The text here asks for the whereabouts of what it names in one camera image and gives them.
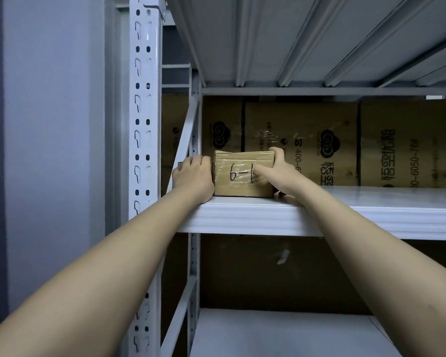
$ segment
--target storage rack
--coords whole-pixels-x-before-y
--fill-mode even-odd
[[[167,3],[193,68],[174,167],[201,152],[203,95],[446,95],[446,0]],[[129,0],[129,218],[159,198],[166,8]],[[328,191],[399,238],[446,240],[446,190]],[[200,233],[320,236],[290,198],[214,197],[180,231],[189,233],[188,282],[167,335],[160,345],[162,261],[129,328],[129,357],[171,356],[185,314],[194,357],[399,355],[373,317],[200,310]]]

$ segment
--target hand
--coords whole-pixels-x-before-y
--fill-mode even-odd
[[[272,168],[256,164],[253,172],[265,177],[279,191],[294,196],[298,183],[304,176],[294,166],[284,160],[284,150],[271,147],[274,151],[274,166]]]
[[[172,172],[172,189],[187,189],[198,204],[208,202],[215,191],[209,156],[187,157]]]

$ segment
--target printed logo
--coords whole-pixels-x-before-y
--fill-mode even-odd
[[[231,137],[231,130],[223,121],[213,124],[213,146],[217,149],[223,148]]]
[[[321,155],[328,159],[340,149],[340,139],[334,135],[332,130],[323,130],[321,132]]]

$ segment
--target white metal shelf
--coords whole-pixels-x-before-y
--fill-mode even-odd
[[[354,210],[403,239],[446,240],[446,189],[333,186],[326,189]],[[181,232],[321,236],[294,198],[213,197]]]
[[[190,357],[400,357],[374,317],[200,310]]]
[[[167,2],[203,94],[446,95],[446,0]]]

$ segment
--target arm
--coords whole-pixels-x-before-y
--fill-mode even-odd
[[[404,356],[446,356],[446,269],[332,197],[284,161],[255,167],[302,203]]]
[[[210,158],[187,158],[174,189],[44,284],[0,325],[0,357],[115,351],[187,215],[211,198]]]

